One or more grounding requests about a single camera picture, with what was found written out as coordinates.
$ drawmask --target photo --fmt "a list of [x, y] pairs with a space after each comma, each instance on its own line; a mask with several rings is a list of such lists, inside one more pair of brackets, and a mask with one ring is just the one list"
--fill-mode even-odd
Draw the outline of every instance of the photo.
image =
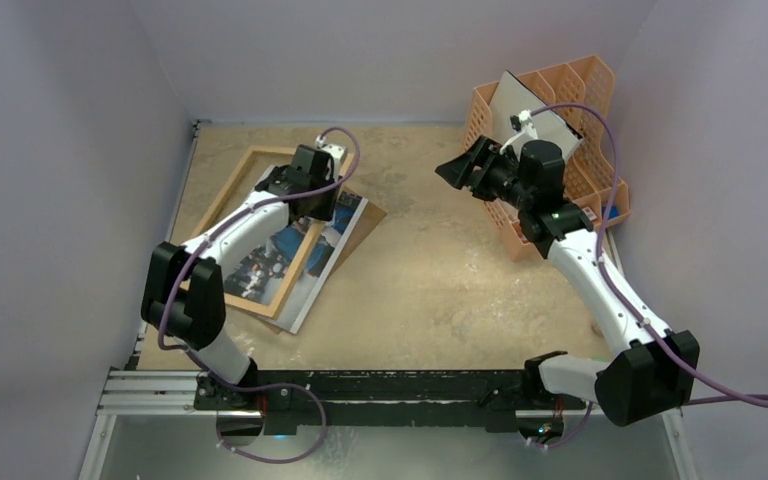
[[[340, 193], [334, 218], [325, 224], [302, 269], [302, 274], [284, 304], [282, 313], [295, 311], [294, 317], [298, 316], [307, 298], [314, 293], [320, 277], [327, 275], [326, 267], [332, 257], [336, 258], [335, 253], [338, 253], [337, 250], [344, 243], [341, 242], [343, 235], [349, 230], [352, 218], [358, 213], [363, 201], [363, 197], [353, 193]], [[296, 256], [311, 222], [308, 218], [293, 222], [270, 237], [264, 245], [255, 248], [227, 277], [225, 292], [268, 305], [278, 292], [287, 268]]]

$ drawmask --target black motor joint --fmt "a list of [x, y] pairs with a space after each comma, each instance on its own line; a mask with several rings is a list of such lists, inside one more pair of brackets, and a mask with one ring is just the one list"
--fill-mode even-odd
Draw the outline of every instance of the black motor joint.
[[463, 155], [435, 170], [449, 185], [467, 187], [486, 202], [501, 199], [519, 212], [520, 228], [544, 258], [565, 233], [592, 230], [584, 212], [564, 197], [563, 152], [546, 140], [531, 140], [520, 150], [480, 136]]
[[[255, 186], [257, 191], [267, 191], [283, 197], [310, 192], [331, 185], [335, 179], [329, 175], [334, 158], [323, 150], [299, 145], [289, 165], [275, 167], [269, 175]], [[302, 217], [330, 221], [337, 205], [339, 189], [332, 189], [319, 195], [299, 198], [288, 202], [290, 221]]]

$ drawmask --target cable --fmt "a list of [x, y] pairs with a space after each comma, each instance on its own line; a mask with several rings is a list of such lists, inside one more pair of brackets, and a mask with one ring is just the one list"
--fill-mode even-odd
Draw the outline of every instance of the cable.
[[160, 324], [157, 327], [157, 346], [160, 347], [161, 350], [183, 350], [186, 352], [187, 356], [190, 358], [190, 360], [193, 361], [201, 370], [207, 372], [214, 380], [225, 386], [226, 388], [229, 388], [234, 391], [243, 392], [243, 393], [252, 393], [252, 392], [263, 392], [266, 390], [274, 390], [279, 388], [292, 388], [295, 390], [300, 390], [305, 393], [305, 395], [309, 396], [311, 400], [313, 400], [313, 403], [316, 404], [317, 409], [319, 410], [319, 415], [322, 419], [322, 428], [319, 432], [319, 436], [317, 437], [316, 441], [311, 445], [310, 448], [305, 450], [299, 455], [296, 455], [295, 457], [286, 458], [286, 459], [273, 459], [273, 458], [265, 458], [261, 457], [259, 455], [255, 455], [252, 453], [248, 453], [242, 450], [237, 449], [236, 447], [233, 447], [231, 445], [228, 445], [222, 440], [221, 434], [219, 430], [217, 429], [217, 435], [219, 435], [219, 444], [232, 453], [236, 453], [238, 455], [242, 455], [246, 458], [256, 460], [258, 462], [263, 463], [271, 463], [271, 464], [285, 464], [285, 463], [293, 463], [297, 462], [318, 449], [322, 443], [325, 441], [325, 435], [328, 430], [328, 426], [326, 423], [326, 417], [325, 417], [325, 407], [322, 405], [322, 402], [316, 397], [316, 395], [313, 394], [310, 390], [303, 388], [301, 385], [296, 385], [294, 383], [272, 383], [269, 385], [262, 385], [259, 387], [240, 387], [237, 385], [234, 385], [232, 383], [227, 382], [224, 378], [219, 377], [215, 372], [212, 372], [210, 368], [202, 363], [198, 357], [195, 356], [195, 354], [190, 351], [189, 347], [186, 345], [166, 345], [163, 341], [164, 337], [166, 336], [166, 329], [169, 325], [169, 316], [172, 312], [172, 304], [174, 303], [175, 297], [178, 295], [178, 290], [181, 287], [181, 283], [184, 281], [184, 279], [187, 276], [187, 273], [192, 268], [193, 264], [195, 263], [196, 259], [201, 255], [202, 252], [211, 244], [213, 243], [216, 238], [221, 235], [225, 230], [227, 230], [231, 225], [239, 221], [240, 219], [244, 218], [246, 215], [249, 215], [250, 213], [257, 211], [267, 205], [278, 203], [278, 202], [288, 202], [292, 200], [298, 200], [301, 198], [308, 198], [308, 197], [314, 197], [316, 195], [323, 194], [325, 192], [328, 192], [330, 190], [334, 190], [337, 188], [340, 188], [341, 185], [346, 183], [346, 181], [354, 175], [355, 170], [357, 170], [358, 164], [360, 163], [360, 142], [358, 142], [357, 137], [343, 127], [329, 127], [325, 129], [320, 134], [320, 137], [325, 137], [325, 135], [333, 132], [333, 131], [340, 131], [346, 134], [346, 136], [351, 139], [352, 144], [355, 149], [355, 157], [349, 165], [349, 169], [346, 171], [346, 174], [341, 177], [336, 182], [327, 185], [322, 188], [318, 188], [316, 190], [311, 190], [308, 192], [302, 192], [302, 193], [295, 193], [292, 195], [284, 195], [282, 197], [273, 197], [269, 198], [260, 202], [255, 203], [249, 208], [245, 208], [243, 210], [240, 210], [236, 214], [226, 218], [222, 223], [220, 223], [216, 229], [213, 231], [213, 233], [206, 236], [206, 238], [193, 250], [193, 253], [190, 254], [189, 258], [184, 262], [184, 266], [181, 268], [181, 271], [178, 273], [178, 276], [175, 278], [175, 282], [172, 283], [172, 289], [169, 292], [169, 299], [166, 301], [166, 305], [163, 308], [163, 314], [160, 318]]
[[242, 392], [242, 393], [255, 393], [255, 392], [264, 392], [266, 390], [276, 390], [279, 388], [290, 388], [293, 390], [299, 390], [301, 392], [304, 392], [305, 395], [307, 395], [308, 397], [310, 397], [311, 400], [313, 400], [313, 403], [316, 405], [317, 410], [319, 410], [319, 418], [322, 424], [322, 428], [319, 429], [319, 435], [317, 435], [316, 440], [314, 440], [313, 444], [307, 450], [296, 455], [295, 457], [267, 458], [267, 457], [261, 457], [260, 455], [255, 455], [253, 453], [246, 452], [245, 450], [240, 450], [237, 447], [229, 445], [227, 442], [225, 442], [225, 440], [222, 438], [222, 432], [219, 430], [219, 425], [216, 426], [216, 438], [219, 440], [219, 443], [217, 444], [217, 446], [221, 446], [231, 453], [236, 453], [237, 455], [240, 455], [261, 463], [269, 463], [272, 465], [284, 465], [287, 463], [298, 462], [303, 458], [307, 458], [313, 452], [318, 450], [323, 443], [325, 443], [325, 436], [328, 433], [327, 419], [325, 417], [325, 406], [322, 405], [322, 401], [319, 400], [319, 398], [317, 398], [316, 395], [314, 395], [313, 392], [311, 392], [310, 390], [302, 387], [301, 385], [297, 385], [295, 383], [270, 383], [269, 385], [261, 385], [259, 387], [240, 387], [238, 385], [234, 385], [233, 383], [226, 381], [224, 378], [212, 372], [210, 368], [207, 367], [207, 365], [202, 363], [202, 361], [199, 360], [199, 358], [196, 357], [195, 354], [193, 354], [192, 351], [188, 350], [187, 356], [190, 357], [190, 360], [192, 360], [192, 362], [195, 363], [196, 366], [198, 366], [202, 371], [207, 372], [207, 374], [210, 375], [210, 378], [216, 380], [217, 382], [219, 382], [219, 384], [221, 384], [223, 387], [229, 390]]
[[584, 425], [587, 423], [587, 420], [590, 418], [591, 412], [593, 412], [593, 402], [587, 402], [587, 409], [584, 411], [584, 417], [581, 418], [581, 421], [578, 422], [578, 425], [576, 425], [575, 428], [572, 429], [569, 435], [565, 437], [561, 437], [561, 439], [555, 443], [543, 444], [542, 448], [546, 450], [551, 450], [553, 448], [558, 448], [560, 446], [563, 446], [569, 443], [570, 440], [575, 438], [579, 433], [581, 433], [582, 430], [584, 430]]
[[[557, 103], [554, 105], [541, 107], [532, 111], [531, 115], [534, 116], [548, 110], [554, 110], [556, 108], [565, 108], [565, 107], [579, 108], [581, 110], [584, 110], [590, 113], [599, 121], [599, 123], [602, 124], [602, 126], [605, 128], [605, 132], [608, 134], [608, 141], [610, 142], [611, 150], [613, 150], [613, 153], [614, 153], [614, 177], [611, 182], [611, 193], [608, 195], [608, 202], [605, 205], [604, 211], [610, 212], [611, 208], [614, 206], [614, 200], [617, 196], [617, 187], [619, 185], [620, 155], [619, 155], [619, 151], [617, 150], [617, 143], [616, 143], [616, 140], [614, 139], [614, 134], [611, 131], [611, 127], [608, 125], [608, 121], [605, 119], [605, 117], [603, 117], [598, 110], [588, 105], [584, 105], [582, 103], [572, 103], [572, 102]], [[672, 351], [672, 349], [669, 347], [669, 345], [667, 345], [664, 339], [662, 339], [661, 336], [658, 334], [658, 332], [655, 331], [655, 329], [649, 324], [649, 320], [639, 310], [637, 310], [637, 307], [634, 304], [632, 304], [632, 302], [628, 298], [626, 298], [625, 295], [623, 295], [622, 291], [619, 288], [617, 288], [617, 286], [614, 284], [613, 280], [611, 279], [611, 276], [608, 274], [608, 270], [606, 269], [605, 263], [602, 259], [602, 254], [603, 254], [602, 244], [604, 243], [604, 240], [605, 240], [605, 232], [607, 230], [607, 227], [608, 227], [607, 221], [603, 221], [602, 225], [599, 227], [599, 233], [596, 236], [596, 260], [597, 260], [597, 264], [599, 265], [599, 272], [602, 274], [602, 278], [605, 279], [605, 283], [608, 285], [608, 288], [611, 289], [611, 291], [614, 293], [617, 299], [628, 309], [629, 312], [631, 312], [634, 318], [637, 319], [638, 323], [643, 325], [643, 328], [649, 333], [649, 335], [652, 338], [655, 339], [655, 342], [658, 344], [659, 347], [661, 347], [661, 349], [664, 351], [664, 353], [666, 353], [667, 357], [669, 357], [670, 360], [672, 360], [676, 365], [678, 365], [679, 368], [681, 368], [682, 370], [690, 374], [693, 378], [699, 380], [705, 385], [708, 385], [709, 387], [723, 394], [723, 396], [719, 396], [719, 397], [707, 397], [707, 398], [699, 398], [696, 400], [691, 400], [686, 405], [705, 405], [710, 403], [741, 401], [744, 403], [748, 403], [750, 405], [754, 405], [756, 407], [768, 408], [768, 394], [745, 394], [745, 393], [740, 393], [736, 390], [732, 390], [731, 388], [726, 387], [725, 385], [722, 385], [714, 381], [713, 379], [709, 378], [708, 376], [700, 373], [695, 368], [688, 365], [684, 360], [679, 358], [678, 355], [676, 355], [675, 352]]]

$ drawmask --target white arm segment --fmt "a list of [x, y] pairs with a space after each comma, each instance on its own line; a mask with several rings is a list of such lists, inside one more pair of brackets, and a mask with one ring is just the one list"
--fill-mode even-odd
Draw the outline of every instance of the white arm segment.
[[[257, 202], [273, 197], [275, 195], [267, 192], [252, 192], [231, 215], [235, 215], [240, 210]], [[266, 243], [273, 234], [287, 227], [289, 220], [290, 209], [284, 202], [261, 207], [228, 227], [200, 256], [216, 260], [216, 263], [222, 267], [222, 280], [224, 281], [237, 268], [243, 258], [258, 246]], [[223, 221], [224, 219], [204, 235], [184, 243], [186, 251], [193, 253], [196, 247], [205, 240], [205, 235], [213, 233]], [[237, 347], [224, 326], [213, 342], [201, 350], [194, 350], [193, 353], [223, 380], [234, 385], [240, 383], [251, 365], [249, 356]]]
[[[622, 291], [632, 304], [642, 310], [649, 319], [652, 328], [661, 337], [666, 337], [669, 325], [648, 309], [643, 300], [637, 296], [622, 274], [617, 271], [614, 262], [607, 255], [602, 258], [605, 268], [614, 284]], [[579, 297], [605, 335], [608, 347], [614, 355], [631, 348], [632, 341], [642, 344], [653, 342], [654, 339], [641, 326], [637, 325], [634, 317], [617, 300], [608, 288], [596, 264], [596, 233], [579, 230], [566, 234], [562, 241], [556, 241], [549, 249], [549, 261], [567, 277], [570, 284], [578, 292]]]
[[544, 360], [537, 368], [540, 370], [540, 379], [546, 391], [598, 403], [596, 373], [608, 368], [608, 364], [589, 358], [559, 355]]
[[[267, 192], [251, 192], [243, 204], [234, 210], [229, 217], [257, 202], [274, 197], [275, 195]], [[185, 242], [184, 247], [187, 253], [193, 253], [196, 247], [207, 238], [206, 236], [212, 234], [223, 221], [224, 219], [217, 222], [203, 235]], [[222, 280], [225, 280], [252, 250], [266, 243], [269, 237], [280, 232], [289, 224], [290, 207], [284, 202], [269, 204], [238, 220], [207, 247], [200, 256], [216, 260], [216, 263], [222, 267]]]

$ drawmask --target tabletop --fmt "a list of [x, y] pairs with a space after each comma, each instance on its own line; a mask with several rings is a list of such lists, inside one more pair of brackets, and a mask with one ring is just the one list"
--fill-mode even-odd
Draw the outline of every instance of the tabletop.
[[[362, 157], [346, 185], [387, 215], [328, 278], [297, 335], [228, 308], [226, 329], [261, 368], [521, 368], [553, 350], [609, 358], [560, 272], [539, 256], [511, 262], [481, 202], [434, 173], [460, 153], [461, 128], [350, 129]], [[202, 128], [171, 241], [188, 239], [248, 147], [312, 145], [321, 131]], [[138, 369], [195, 369], [160, 351], [153, 328], [144, 345]]]

